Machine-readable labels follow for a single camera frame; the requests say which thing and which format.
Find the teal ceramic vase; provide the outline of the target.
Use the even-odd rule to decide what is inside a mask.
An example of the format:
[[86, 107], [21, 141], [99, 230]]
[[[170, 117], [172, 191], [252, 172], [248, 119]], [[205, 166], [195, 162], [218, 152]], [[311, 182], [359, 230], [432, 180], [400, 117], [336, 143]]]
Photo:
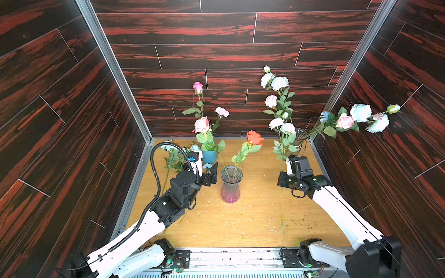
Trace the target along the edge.
[[217, 152], [215, 142], [205, 142], [201, 144], [201, 151], [203, 154], [203, 162], [214, 164], [217, 161]]

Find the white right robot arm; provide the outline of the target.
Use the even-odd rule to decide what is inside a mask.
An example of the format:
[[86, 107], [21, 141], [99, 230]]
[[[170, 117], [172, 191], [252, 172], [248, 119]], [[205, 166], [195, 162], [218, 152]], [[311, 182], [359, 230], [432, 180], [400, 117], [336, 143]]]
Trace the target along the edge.
[[278, 186], [301, 191], [328, 213], [350, 242], [350, 247], [336, 247], [312, 238], [300, 243], [297, 251], [282, 248], [280, 257], [286, 268], [300, 264], [303, 268], [332, 266], [351, 278], [398, 278], [401, 275], [402, 245], [393, 236], [368, 223], [340, 195], [324, 175], [314, 175], [308, 158], [292, 155]]

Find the small blue flower sprig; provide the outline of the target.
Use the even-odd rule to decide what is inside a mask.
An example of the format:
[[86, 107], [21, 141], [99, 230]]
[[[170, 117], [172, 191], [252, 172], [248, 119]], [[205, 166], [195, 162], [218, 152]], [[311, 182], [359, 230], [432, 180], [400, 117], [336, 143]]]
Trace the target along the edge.
[[[187, 164], [186, 158], [176, 147], [163, 145], [161, 150], [168, 153], [168, 156], [165, 158], [165, 169], [168, 171], [170, 169], [174, 169], [176, 173], [179, 173], [185, 169]], [[189, 147], [183, 147], [182, 150], [188, 155], [191, 151], [200, 151], [200, 147], [192, 141]]]

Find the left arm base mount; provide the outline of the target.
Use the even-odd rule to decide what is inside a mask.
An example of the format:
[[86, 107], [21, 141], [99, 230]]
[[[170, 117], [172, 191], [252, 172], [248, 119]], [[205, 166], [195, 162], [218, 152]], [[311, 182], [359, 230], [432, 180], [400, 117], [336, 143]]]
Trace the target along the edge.
[[190, 267], [191, 250], [175, 249], [167, 239], [154, 243], [161, 248], [163, 261], [156, 267], [159, 269], [188, 269]]

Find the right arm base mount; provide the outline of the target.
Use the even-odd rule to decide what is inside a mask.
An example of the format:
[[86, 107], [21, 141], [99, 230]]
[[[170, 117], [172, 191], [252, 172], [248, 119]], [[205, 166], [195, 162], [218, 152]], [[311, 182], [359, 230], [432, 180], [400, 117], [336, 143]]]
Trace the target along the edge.
[[283, 266], [285, 268], [323, 268], [325, 266], [329, 267], [329, 264], [324, 264], [324, 262], [322, 261], [316, 261], [309, 250], [310, 246], [318, 246], [320, 244], [325, 244], [325, 242], [318, 238], [312, 238], [302, 241], [298, 248], [282, 247], [279, 250], [279, 256], [282, 260]]

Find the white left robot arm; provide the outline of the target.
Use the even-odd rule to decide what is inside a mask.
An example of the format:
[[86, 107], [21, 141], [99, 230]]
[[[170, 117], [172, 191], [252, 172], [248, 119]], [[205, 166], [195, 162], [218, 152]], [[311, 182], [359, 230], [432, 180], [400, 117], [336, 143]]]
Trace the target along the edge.
[[141, 219], [128, 231], [87, 256], [75, 257], [72, 260], [72, 277], [131, 278], [151, 268], [169, 266], [174, 260], [175, 249], [168, 240], [157, 240], [140, 253], [137, 249], [170, 227], [187, 210], [192, 210], [202, 186], [217, 183], [218, 164], [213, 164], [205, 173], [198, 166], [193, 163], [192, 169], [172, 178], [170, 189], [149, 205]]

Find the clear ribbed glass vase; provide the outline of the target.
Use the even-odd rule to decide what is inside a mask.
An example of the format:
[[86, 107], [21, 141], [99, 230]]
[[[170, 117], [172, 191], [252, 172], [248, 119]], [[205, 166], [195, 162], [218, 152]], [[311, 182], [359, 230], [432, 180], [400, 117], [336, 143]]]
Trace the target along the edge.
[[307, 132], [304, 129], [297, 128], [295, 133], [295, 140], [289, 145], [289, 151], [297, 153], [301, 150], [302, 144], [305, 141]]

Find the tall white pink bouquet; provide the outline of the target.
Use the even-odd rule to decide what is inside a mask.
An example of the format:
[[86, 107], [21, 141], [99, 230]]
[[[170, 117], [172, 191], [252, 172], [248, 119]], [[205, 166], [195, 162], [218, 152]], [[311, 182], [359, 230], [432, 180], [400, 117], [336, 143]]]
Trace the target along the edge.
[[281, 118], [285, 122], [292, 122], [293, 109], [290, 107], [292, 102], [289, 98], [295, 95], [290, 91], [289, 80], [286, 77], [276, 76], [272, 73], [269, 66], [263, 68], [265, 74], [262, 76], [260, 85], [265, 90], [272, 90], [274, 95], [269, 95], [264, 103], [267, 107], [263, 112], [273, 115], [275, 118]]

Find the pink carnation flower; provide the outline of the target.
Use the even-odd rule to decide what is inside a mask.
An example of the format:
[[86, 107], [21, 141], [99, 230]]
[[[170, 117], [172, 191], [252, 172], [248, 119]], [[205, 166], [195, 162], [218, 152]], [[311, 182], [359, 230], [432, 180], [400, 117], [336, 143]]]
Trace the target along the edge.
[[215, 132], [217, 130], [217, 128], [220, 126], [220, 121], [223, 118], [228, 118], [230, 116], [229, 111], [227, 111], [226, 109], [222, 108], [222, 107], [217, 107], [215, 109], [215, 112], [218, 115], [218, 118], [216, 119], [216, 121], [214, 122], [214, 124], [212, 125], [212, 131]]

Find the blue pink flower spray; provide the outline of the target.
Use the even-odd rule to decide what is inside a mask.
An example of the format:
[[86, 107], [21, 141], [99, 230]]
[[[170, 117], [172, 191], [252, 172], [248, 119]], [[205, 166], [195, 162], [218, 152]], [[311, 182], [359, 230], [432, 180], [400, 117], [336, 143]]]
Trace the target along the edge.
[[323, 111], [318, 123], [305, 135], [302, 140], [307, 140], [312, 136], [320, 134], [336, 138], [337, 133], [347, 131], [359, 131], [359, 124], [366, 123], [365, 131], [368, 133], [381, 133], [390, 123], [388, 115], [396, 114], [401, 110], [398, 104], [389, 105], [383, 112], [373, 113], [368, 104], [354, 104], [350, 110], [341, 107], [338, 114]]

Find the blue pink glass vase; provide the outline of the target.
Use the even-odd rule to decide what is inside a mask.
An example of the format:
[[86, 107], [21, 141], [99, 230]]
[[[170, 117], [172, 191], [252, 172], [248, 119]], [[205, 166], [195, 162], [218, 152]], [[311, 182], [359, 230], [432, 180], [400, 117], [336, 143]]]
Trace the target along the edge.
[[228, 166], [221, 172], [223, 185], [221, 187], [221, 198], [226, 203], [236, 203], [240, 198], [239, 183], [243, 179], [242, 170], [235, 166]]

